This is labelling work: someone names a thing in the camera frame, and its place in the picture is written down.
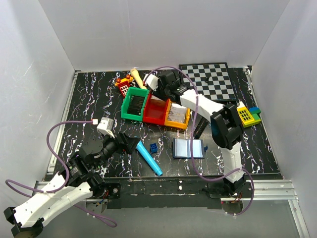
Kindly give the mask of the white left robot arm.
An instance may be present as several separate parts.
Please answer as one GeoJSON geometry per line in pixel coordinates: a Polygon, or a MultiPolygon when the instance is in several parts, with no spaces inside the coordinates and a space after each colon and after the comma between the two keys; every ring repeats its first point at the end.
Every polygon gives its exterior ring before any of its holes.
{"type": "Polygon", "coordinates": [[[100,198],[107,192],[105,180],[95,168],[114,153],[132,154],[140,142],[120,132],[116,136],[91,139],[84,143],[41,190],[36,190],[26,202],[8,207],[4,216],[13,227],[15,238],[35,238],[56,216],[84,199],[100,198]]]}

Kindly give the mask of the navy blue card holder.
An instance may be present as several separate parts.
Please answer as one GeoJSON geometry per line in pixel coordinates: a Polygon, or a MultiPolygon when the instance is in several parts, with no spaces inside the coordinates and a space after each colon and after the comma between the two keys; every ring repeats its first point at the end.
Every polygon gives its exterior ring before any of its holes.
{"type": "MultiPolygon", "coordinates": [[[[174,159],[191,159],[191,140],[174,138],[172,151],[174,159]]],[[[193,158],[205,158],[204,143],[201,139],[193,139],[193,158]]]]}

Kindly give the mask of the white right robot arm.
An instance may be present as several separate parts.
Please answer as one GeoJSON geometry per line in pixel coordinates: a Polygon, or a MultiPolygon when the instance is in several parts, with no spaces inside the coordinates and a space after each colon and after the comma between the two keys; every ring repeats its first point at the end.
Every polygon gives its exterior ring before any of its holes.
{"type": "Polygon", "coordinates": [[[192,88],[181,83],[174,67],[158,75],[148,74],[143,80],[155,94],[164,101],[170,100],[191,109],[194,116],[200,115],[211,124],[211,135],[220,148],[223,158],[224,175],[219,178],[201,177],[207,182],[223,181],[225,191],[234,195],[246,182],[241,161],[241,140],[244,132],[235,104],[221,104],[206,98],[192,88]]]}

